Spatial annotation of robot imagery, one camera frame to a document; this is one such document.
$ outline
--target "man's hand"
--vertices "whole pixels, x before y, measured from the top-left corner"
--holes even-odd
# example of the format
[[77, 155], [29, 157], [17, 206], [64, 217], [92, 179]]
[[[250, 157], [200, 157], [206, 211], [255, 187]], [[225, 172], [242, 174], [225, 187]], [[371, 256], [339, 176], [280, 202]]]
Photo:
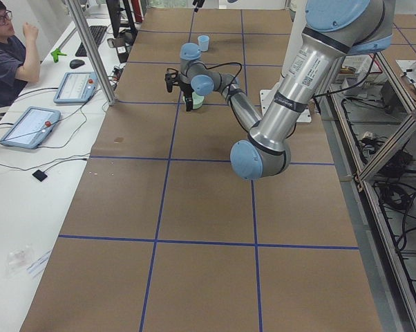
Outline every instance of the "man's hand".
[[22, 26], [22, 32], [26, 38], [26, 41], [35, 41], [37, 38], [37, 34], [39, 33], [39, 29], [26, 22]]

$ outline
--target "light blue cup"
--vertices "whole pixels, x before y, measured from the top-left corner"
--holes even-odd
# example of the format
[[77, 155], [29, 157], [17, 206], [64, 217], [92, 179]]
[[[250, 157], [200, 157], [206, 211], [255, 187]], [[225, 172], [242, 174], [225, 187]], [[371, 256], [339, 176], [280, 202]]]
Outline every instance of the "light blue cup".
[[197, 37], [197, 41], [199, 43], [199, 48], [201, 52], [206, 52], [208, 51], [208, 46], [209, 46], [209, 36], [206, 35], [200, 35], [199, 37]]

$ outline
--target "keyboard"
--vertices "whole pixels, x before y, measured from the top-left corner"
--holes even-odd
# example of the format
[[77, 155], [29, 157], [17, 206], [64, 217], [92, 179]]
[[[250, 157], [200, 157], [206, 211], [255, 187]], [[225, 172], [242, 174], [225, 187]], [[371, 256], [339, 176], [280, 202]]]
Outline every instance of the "keyboard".
[[[102, 43], [102, 40], [105, 36], [106, 26], [90, 26], [90, 31], [93, 36], [93, 39], [96, 42], [96, 46], [99, 46], [100, 43]], [[79, 45], [79, 48], [77, 49], [75, 56], [86, 57], [86, 50], [83, 43]]]

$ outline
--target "light blue joint cap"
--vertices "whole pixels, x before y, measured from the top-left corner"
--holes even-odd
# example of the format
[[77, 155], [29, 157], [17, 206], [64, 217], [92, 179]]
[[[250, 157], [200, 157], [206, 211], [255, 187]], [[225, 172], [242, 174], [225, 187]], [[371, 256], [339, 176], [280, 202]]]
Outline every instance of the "light blue joint cap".
[[214, 90], [214, 82], [208, 75], [197, 75], [191, 80], [191, 87], [198, 95], [209, 95]]
[[257, 180], [262, 177], [263, 163], [257, 148], [247, 140], [239, 140], [229, 155], [231, 165], [237, 175], [245, 180]]
[[370, 0], [309, 0], [306, 4], [306, 21], [320, 33], [336, 31], [358, 19]]
[[380, 52], [381, 50], [386, 50], [390, 46], [392, 40], [393, 36], [391, 35], [376, 41], [370, 41], [369, 43], [353, 46], [349, 50], [348, 55], [371, 54]]
[[183, 44], [180, 48], [180, 59], [182, 60], [197, 60], [200, 59], [200, 48], [195, 43]]

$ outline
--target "dark t-shirt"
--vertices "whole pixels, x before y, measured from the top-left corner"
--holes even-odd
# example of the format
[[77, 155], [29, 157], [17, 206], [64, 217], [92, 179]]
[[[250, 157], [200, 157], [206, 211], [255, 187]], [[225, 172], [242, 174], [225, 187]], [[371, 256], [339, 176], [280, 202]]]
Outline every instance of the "dark t-shirt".
[[0, 42], [0, 107], [10, 106], [27, 82], [16, 80], [16, 70], [23, 65], [26, 48], [13, 36], [8, 43]]

